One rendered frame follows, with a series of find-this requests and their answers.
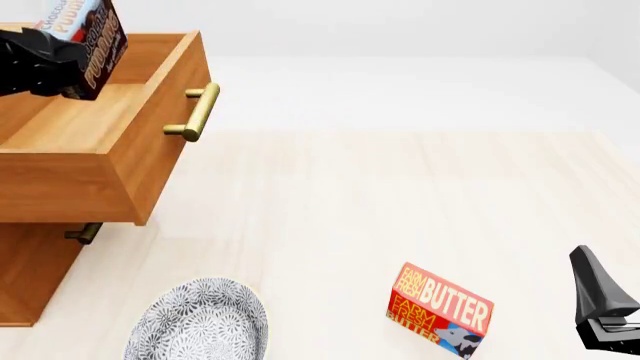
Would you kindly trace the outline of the wooden cabinet drawer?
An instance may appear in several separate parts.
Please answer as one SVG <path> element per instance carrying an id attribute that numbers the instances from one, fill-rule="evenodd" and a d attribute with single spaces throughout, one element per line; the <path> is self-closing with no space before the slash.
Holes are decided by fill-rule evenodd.
<path id="1" fill-rule="evenodd" d="M 148 221 L 220 88 L 200 32 L 128 40 L 93 101 L 0 98 L 0 223 Z"/>

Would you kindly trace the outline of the wooden cabinet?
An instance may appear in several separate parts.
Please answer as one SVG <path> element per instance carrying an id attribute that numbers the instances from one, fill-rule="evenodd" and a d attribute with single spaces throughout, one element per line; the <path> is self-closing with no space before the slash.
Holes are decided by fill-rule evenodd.
<path id="1" fill-rule="evenodd" d="M 0 96 L 0 327 L 39 320 L 81 249 L 64 233 L 110 211 L 108 100 Z"/>

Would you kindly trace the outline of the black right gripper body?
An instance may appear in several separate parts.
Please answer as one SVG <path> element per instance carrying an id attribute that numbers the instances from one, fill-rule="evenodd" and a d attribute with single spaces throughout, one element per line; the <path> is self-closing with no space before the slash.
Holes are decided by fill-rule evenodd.
<path id="1" fill-rule="evenodd" d="M 576 311 L 576 331 L 587 350 L 640 355 L 640 321 L 628 317 L 640 315 L 640 310 L 597 317 Z"/>

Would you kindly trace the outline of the grey patterned bowl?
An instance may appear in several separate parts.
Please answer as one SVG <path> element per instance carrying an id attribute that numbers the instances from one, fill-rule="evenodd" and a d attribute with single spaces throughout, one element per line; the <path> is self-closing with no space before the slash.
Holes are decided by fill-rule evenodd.
<path id="1" fill-rule="evenodd" d="M 164 293 L 144 311 L 122 360 L 266 360 L 267 311 L 230 278 L 198 278 Z"/>

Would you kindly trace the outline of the chocolate pudding box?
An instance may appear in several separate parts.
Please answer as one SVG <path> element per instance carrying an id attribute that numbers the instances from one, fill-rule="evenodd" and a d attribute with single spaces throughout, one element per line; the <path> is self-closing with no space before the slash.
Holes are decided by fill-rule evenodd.
<path id="1" fill-rule="evenodd" d="M 65 67 L 61 95 L 96 100 L 128 47 L 112 0 L 52 0 L 39 29 Z"/>

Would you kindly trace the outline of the red butter box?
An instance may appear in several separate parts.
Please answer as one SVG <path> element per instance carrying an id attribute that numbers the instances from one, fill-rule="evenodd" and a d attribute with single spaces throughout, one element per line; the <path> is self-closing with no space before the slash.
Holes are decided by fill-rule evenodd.
<path id="1" fill-rule="evenodd" d="M 484 340 L 494 303 L 451 281 L 404 263 L 386 317 L 467 360 Z"/>

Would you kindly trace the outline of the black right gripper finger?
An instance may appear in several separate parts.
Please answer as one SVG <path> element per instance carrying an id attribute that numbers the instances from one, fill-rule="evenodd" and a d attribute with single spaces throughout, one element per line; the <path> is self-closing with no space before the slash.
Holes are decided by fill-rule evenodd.
<path id="1" fill-rule="evenodd" d="M 627 317 L 628 294 L 610 277 L 586 245 L 569 255 L 576 286 L 577 325 L 601 317 Z"/>

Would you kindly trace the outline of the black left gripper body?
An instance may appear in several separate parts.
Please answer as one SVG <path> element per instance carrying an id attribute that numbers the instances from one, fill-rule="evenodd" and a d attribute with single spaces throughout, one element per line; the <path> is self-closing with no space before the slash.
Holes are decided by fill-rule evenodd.
<path id="1" fill-rule="evenodd" d="M 38 34 L 34 29 L 0 29 L 0 96 L 31 91 L 39 85 L 34 68 L 38 58 L 29 47 L 37 44 Z"/>

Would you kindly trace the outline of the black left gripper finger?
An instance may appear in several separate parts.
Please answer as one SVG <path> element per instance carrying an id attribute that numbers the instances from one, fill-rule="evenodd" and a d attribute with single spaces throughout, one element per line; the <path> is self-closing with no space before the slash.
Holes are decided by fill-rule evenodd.
<path id="1" fill-rule="evenodd" d="M 35 76 L 31 93 L 69 96 L 81 83 L 82 72 L 86 68 L 86 34 L 77 31 L 70 38 L 59 38 L 37 29 L 28 34 L 34 41 L 37 54 L 31 67 Z"/>

